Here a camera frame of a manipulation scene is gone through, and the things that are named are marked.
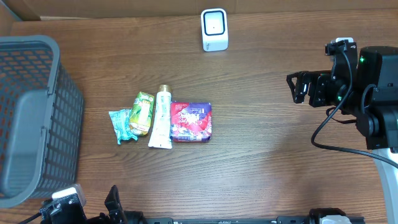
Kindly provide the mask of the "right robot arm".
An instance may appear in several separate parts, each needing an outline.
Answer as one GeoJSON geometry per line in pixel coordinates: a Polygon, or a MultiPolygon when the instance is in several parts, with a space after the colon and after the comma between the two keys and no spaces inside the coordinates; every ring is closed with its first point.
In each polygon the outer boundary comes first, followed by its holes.
{"type": "Polygon", "coordinates": [[[326,106],[326,119],[311,143],[320,149],[347,152],[374,160],[381,179],[387,221],[397,223],[397,48],[357,49],[349,37],[325,45],[333,60],[330,70],[301,71],[287,76],[294,103],[310,97],[310,106],[326,106]],[[366,140],[366,151],[317,143],[315,138],[337,111],[351,115],[350,123],[366,140]]]}

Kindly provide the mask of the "white tube gold cap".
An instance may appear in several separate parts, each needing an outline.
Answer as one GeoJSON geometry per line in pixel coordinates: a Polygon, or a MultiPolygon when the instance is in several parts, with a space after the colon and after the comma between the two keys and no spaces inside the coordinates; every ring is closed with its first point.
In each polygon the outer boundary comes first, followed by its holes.
{"type": "Polygon", "coordinates": [[[170,106],[172,101],[171,89],[168,85],[161,85],[156,95],[155,117],[152,133],[148,146],[159,149],[171,149],[170,138],[171,114],[170,106]]]}

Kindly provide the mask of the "teal wet wipes pack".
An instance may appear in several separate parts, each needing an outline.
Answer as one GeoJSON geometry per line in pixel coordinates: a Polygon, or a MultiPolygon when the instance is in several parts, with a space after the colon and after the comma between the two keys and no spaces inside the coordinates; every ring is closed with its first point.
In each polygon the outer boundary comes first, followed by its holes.
{"type": "Polygon", "coordinates": [[[138,137],[133,133],[129,127],[129,119],[131,115],[130,109],[122,109],[119,111],[109,111],[109,116],[113,124],[118,145],[122,141],[138,140],[138,137]]]}

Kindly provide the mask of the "green yellow snack pouch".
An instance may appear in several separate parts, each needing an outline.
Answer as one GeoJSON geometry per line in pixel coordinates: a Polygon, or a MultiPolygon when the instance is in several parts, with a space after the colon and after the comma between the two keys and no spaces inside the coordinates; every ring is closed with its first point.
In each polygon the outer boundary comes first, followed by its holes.
{"type": "Polygon", "coordinates": [[[137,136],[145,136],[152,123],[154,96],[140,91],[134,100],[129,118],[129,127],[137,136]]]}

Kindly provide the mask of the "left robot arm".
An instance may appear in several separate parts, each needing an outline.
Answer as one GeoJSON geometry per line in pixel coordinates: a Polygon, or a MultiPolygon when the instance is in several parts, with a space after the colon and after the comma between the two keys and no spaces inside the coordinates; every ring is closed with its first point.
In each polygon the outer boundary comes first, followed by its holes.
{"type": "Polygon", "coordinates": [[[116,185],[111,187],[104,205],[108,214],[100,213],[93,218],[87,218],[83,207],[86,198],[79,184],[72,184],[58,190],[46,200],[40,208],[42,223],[51,224],[144,224],[147,222],[142,212],[125,211],[120,202],[116,185]]]}

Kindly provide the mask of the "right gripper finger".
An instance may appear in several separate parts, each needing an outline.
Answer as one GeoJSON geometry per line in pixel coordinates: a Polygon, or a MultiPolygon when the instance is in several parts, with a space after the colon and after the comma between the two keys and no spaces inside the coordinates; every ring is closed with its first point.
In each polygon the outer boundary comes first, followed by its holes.
{"type": "Polygon", "coordinates": [[[293,87],[292,97],[294,103],[303,103],[305,96],[308,94],[308,90],[310,87],[310,80],[296,80],[296,83],[293,87]]]}
{"type": "Polygon", "coordinates": [[[329,75],[330,73],[331,72],[329,70],[295,72],[293,74],[287,75],[287,82],[289,85],[296,85],[299,83],[315,83],[319,76],[329,75]]]}

